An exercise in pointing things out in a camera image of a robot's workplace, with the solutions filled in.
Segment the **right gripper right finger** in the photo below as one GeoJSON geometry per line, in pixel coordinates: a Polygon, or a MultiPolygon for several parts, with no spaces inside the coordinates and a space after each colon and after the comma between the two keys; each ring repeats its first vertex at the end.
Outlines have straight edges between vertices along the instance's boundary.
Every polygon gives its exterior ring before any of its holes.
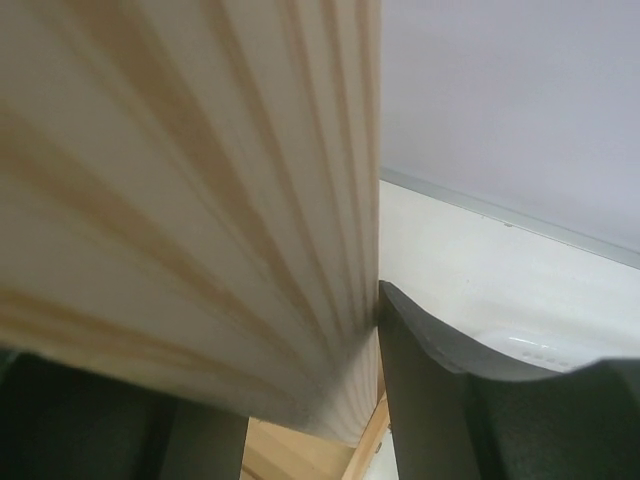
{"type": "Polygon", "coordinates": [[[493,350],[379,285],[378,336],[403,479],[635,479],[639,363],[566,372],[493,350]]]}

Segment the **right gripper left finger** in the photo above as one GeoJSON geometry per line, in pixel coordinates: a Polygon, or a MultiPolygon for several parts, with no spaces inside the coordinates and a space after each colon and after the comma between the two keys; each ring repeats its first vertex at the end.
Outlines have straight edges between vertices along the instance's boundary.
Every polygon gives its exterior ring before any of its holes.
{"type": "Polygon", "coordinates": [[[248,420],[1,351],[4,479],[238,479],[248,420]]]}

